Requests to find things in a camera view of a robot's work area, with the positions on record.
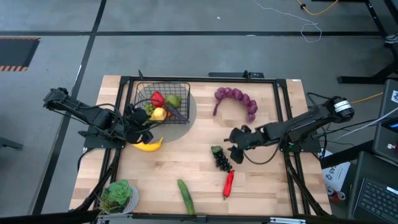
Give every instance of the plant pot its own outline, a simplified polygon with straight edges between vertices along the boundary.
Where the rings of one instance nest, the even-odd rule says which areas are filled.
[[[127,204],[126,208],[124,208],[123,212],[119,212],[119,213],[109,213],[108,215],[122,215],[122,214],[128,214],[131,213],[138,205],[139,202],[139,192],[138,189],[131,185],[131,190],[132,190],[132,195],[129,199],[129,203]]]

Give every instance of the white cable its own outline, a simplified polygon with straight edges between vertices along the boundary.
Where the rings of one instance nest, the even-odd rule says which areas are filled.
[[[390,111],[388,114],[382,116],[381,118],[379,118],[379,119],[377,119],[377,120],[375,120],[375,121],[373,121],[373,122],[371,122],[371,123],[369,123],[369,124],[367,124],[367,125],[364,125],[363,127],[357,128],[357,129],[355,129],[355,130],[353,130],[353,131],[350,131],[350,132],[348,132],[348,133],[346,133],[346,134],[344,134],[344,135],[342,135],[342,136],[340,136],[340,137],[338,137],[338,138],[336,138],[336,139],[334,139],[334,140],[332,140],[332,141],[336,141],[336,140],[339,139],[339,138],[342,138],[342,137],[347,136],[347,135],[349,135],[349,134],[351,134],[351,133],[354,133],[354,132],[359,131],[359,130],[361,130],[361,129],[363,129],[363,128],[366,128],[366,127],[368,127],[368,126],[370,126],[370,125],[372,125],[372,124],[375,124],[375,123],[379,122],[380,120],[384,119],[385,117],[389,116],[390,114],[392,114],[392,113],[395,112],[396,110],[398,110],[398,107],[395,108],[395,109],[393,109],[392,111]]]
[[[297,18],[297,19],[301,19],[301,20],[303,20],[303,21],[305,21],[305,22],[310,22],[309,24],[304,24],[303,27],[301,28],[301,31],[300,31],[300,32],[301,32],[301,35],[304,37],[304,40],[305,40],[307,43],[314,43],[314,42],[318,42],[319,40],[321,40],[321,38],[322,38],[322,30],[321,30],[319,27],[317,27],[317,25],[318,25],[317,23],[314,23],[314,22],[312,22],[312,21],[310,21],[310,20],[308,20],[308,19],[303,19],[303,18],[301,18],[301,17],[299,17],[299,16],[292,15],[292,14],[290,14],[290,13],[281,12],[281,11],[278,11],[278,10],[276,10],[276,9],[272,9],[272,8],[268,8],[268,7],[263,7],[263,6],[260,5],[256,0],[253,0],[253,1],[254,1],[254,3],[256,3],[258,6],[260,6],[262,9],[272,10],[272,11],[281,13],[281,14],[283,14],[283,15],[288,15],[288,16],[292,16],[292,17]],[[315,28],[317,28],[317,29],[319,30],[320,34],[319,34],[318,40],[313,40],[313,41],[308,41],[308,40],[307,40],[307,38],[306,38],[305,35],[303,34],[304,28],[305,28],[306,26],[314,26]]]

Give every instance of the potted plant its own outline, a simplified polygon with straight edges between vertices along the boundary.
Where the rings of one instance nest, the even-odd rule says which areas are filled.
[[[138,190],[126,180],[113,182],[105,188],[100,201],[100,209],[107,214],[131,213],[138,204]]]

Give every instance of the laptop keyboard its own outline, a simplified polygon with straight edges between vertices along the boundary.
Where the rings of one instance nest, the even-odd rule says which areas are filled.
[[[367,178],[359,196],[359,206],[391,222],[398,223],[398,192]]]

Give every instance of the yellow cable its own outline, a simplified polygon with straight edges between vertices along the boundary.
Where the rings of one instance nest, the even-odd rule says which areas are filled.
[[[302,5],[303,3],[300,2],[300,0],[296,0],[300,5]],[[327,7],[325,10],[317,12],[317,13],[312,13],[310,11],[308,11],[308,9],[306,7],[303,7],[303,9],[310,15],[316,16],[319,14],[322,14],[324,12],[326,12],[327,10],[329,10],[332,6],[334,6],[339,0],[336,0],[335,2],[333,2],[329,7]]]
[[[369,96],[369,97],[367,97],[367,98],[365,98],[365,99],[357,100],[357,101],[351,102],[351,104],[364,102],[364,101],[366,101],[366,100],[370,100],[371,98],[375,98],[375,97],[380,96],[380,95],[383,95],[383,93],[378,93],[378,94],[376,94],[376,95]]]

